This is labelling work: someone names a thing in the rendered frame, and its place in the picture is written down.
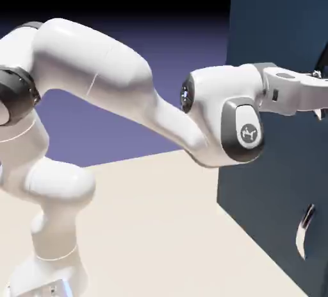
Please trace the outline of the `dark blue cabinet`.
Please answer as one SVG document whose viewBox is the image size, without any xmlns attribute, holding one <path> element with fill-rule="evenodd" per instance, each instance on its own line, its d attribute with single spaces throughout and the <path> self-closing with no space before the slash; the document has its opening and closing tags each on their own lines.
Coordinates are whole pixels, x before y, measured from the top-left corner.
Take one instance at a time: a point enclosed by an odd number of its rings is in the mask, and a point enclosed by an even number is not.
<svg viewBox="0 0 328 297">
<path fill-rule="evenodd" d="M 231 0 L 229 65 L 309 72 L 327 43 L 328 0 Z M 308 297 L 328 297 L 328 112 L 261 118 L 264 151 L 221 168 L 218 204 Z"/>
</svg>

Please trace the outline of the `dark blue cabinet door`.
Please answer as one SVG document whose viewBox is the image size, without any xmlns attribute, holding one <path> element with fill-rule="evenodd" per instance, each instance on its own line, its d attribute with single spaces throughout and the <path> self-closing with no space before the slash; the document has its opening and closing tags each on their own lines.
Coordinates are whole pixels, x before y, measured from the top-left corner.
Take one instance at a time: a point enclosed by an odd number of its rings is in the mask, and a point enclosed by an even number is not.
<svg viewBox="0 0 328 297">
<path fill-rule="evenodd" d="M 289 70 L 266 90 L 266 133 L 281 147 L 328 147 L 328 115 L 295 111 L 297 73 L 313 76 L 328 42 L 328 0 L 231 0 L 227 62 Z"/>
<path fill-rule="evenodd" d="M 223 167 L 217 201 L 308 297 L 328 297 L 327 146 L 266 149 L 251 164 Z M 310 203 L 303 260 L 295 236 Z"/>
</svg>

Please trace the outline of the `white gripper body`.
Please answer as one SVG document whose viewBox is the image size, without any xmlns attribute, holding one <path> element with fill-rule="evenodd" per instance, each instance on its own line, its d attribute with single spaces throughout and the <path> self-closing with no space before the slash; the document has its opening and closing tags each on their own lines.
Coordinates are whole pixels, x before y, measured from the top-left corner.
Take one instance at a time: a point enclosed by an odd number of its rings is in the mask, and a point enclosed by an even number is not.
<svg viewBox="0 0 328 297">
<path fill-rule="evenodd" d="M 328 109 L 328 78 L 320 79 L 304 73 L 297 73 L 296 78 L 296 112 Z"/>
</svg>

